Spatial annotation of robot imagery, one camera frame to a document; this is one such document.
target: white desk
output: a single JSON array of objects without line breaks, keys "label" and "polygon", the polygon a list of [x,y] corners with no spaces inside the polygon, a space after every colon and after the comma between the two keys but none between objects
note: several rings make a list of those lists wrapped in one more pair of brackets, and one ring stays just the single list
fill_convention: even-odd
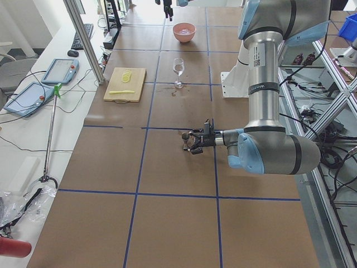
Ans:
[{"label": "white desk", "polygon": [[[103,53],[103,49],[101,48],[103,41],[103,30],[97,27],[96,19],[95,21],[86,21],[85,18],[83,20],[84,22],[91,22],[95,26],[93,37],[91,38],[91,43],[95,54],[99,59]],[[63,26],[49,43],[36,64],[33,66],[32,72],[46,70],[50,66],[53,58],[69,58],[67,56],[67,51],[70,49],[74,34],[75,30],[71,22],[69,22],[68,25]],[[60,94],[63,94],[65,91],[69,90],[73,85],[75,85],[80,79],[83,78],[87,70],[91,69],[83,50],[79,51],[79,57],[77,59],[79,60],[78,73],[76,74],[73,81],[71,81],[71,83],[61,88]],[[37,74],[36,76],[39,80],[41,80],[43,74]],[[33,81],[36,81],[33,76],[25,79],[16,90],[16,93],[20,92],[23,88],[29,85],[30,82]],[[83,126],[84,117],[87,115],[98,86],[93,72],[90,72],[85,77],[85,79],[80,83],[80,86],[85,90],[85,94],[77,108],[72,113],[65,113],[59,108],[56,110],[51,146],[52,150],[73,150],[76,144],[79,133]],[[83,95],[83,89],[78,86],[73,88],[70,92],[66,93],[60,99],[58,99],[57,106],[63,108],[66,111],[73,110]],[[2,127],[0,136],[6,140],[10,140],[23,149],[46,150],[50,129],[52,105],[53,101],[50,101],[48,106],[42,107],[29,118],[21,118],[14,122],[0,124]],[[0,122],[9,121],[16,118],[18,117],[11,114],[0,115]],[[43,175],[46,152],[21,151],[8,142],[0,140],[0,192],[7,190],[10,181],[14,178],[16,172],[22,166],[25,158],[28,156],[35,156],[40,159],[40,163],[30,180],[32,182]],[[49,176],[60,182],[69,162],[70,156],[71,152],[52,152],[50,154]],[[52,182],[48,182],[48,185],[54,186]],[[45,201],[41,207],[40,215],[47,216],[53,198],[45,196],[41,197],[40,200]],[[12,236],[14,239],[30,242],[33,251],[44,222],[44,219],[34,221],[33,217],[24,215],[23,218],[16,224],[16,226],[12,228]],[[32,253],[24,259],[0,256],[0,267],[26,267],[31,255]]]}]

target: pink bowl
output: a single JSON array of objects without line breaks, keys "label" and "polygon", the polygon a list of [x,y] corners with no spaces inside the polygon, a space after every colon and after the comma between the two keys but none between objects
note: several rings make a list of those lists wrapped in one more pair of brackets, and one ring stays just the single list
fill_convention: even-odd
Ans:
[{"label": "pink bowl", "polygon": [[181,43],[191,41],[196,33],[195,25],[186,22],[176,24],[172,30],[175,38],[178,39]]}]

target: lemon slice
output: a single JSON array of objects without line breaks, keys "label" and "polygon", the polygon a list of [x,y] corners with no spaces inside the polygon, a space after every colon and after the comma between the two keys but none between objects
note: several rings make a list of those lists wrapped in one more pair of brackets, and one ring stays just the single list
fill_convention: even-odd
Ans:
[{"label": "lemon slice", "polygon": [[132,76],[132,71],[126,70],[122,75],[122,82],[123,83],[129,82],[131,76]]}]

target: robot arm label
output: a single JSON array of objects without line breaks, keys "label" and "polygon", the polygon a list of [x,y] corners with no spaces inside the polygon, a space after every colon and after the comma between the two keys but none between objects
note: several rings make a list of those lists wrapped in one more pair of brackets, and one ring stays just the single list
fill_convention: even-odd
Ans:
[{"label": "robot arm label", "polygon": [[249,68],[264,67],[266,65],[266,48],[264,43],[253,48],[253,55],[249,57]]}]

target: blue joint cap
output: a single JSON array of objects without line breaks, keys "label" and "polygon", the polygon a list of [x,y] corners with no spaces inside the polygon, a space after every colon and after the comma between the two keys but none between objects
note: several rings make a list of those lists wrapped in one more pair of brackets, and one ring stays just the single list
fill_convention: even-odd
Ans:
[{"label": "blue joint cap", "polygon": [[239,26],[238,30],[238,38],[243,40],[244,35],[247,33],[250,23],[258,9],[260,0],[250,0],[245,3],[243,14],[242,14],[242,21]]},{"label": "blue joint cap", "polygon": [[241,166],[250,173],[264,174],[264,164],[257,146],[247,133],[238,136],[238,154]]},{"label": "blue joint cap", "polygon": [[242,165],[240,164],[240,158],[235,155],[228,156],[228,165],[232,169],[241,169]]},{"label": "blue joint cap", "polygon": [[285,44],[287,46],[299,46],[319,40],[326,35],[328,26],[329,21],[319,23],[294,36],[291,36],[288,40],[285,41]]},{"label": "blue joint cap", "polygon": [[244,133],[244,129],[243,128],[236,128],[235,129],[237,131],[237,133],[240,135],[242,133]]}]

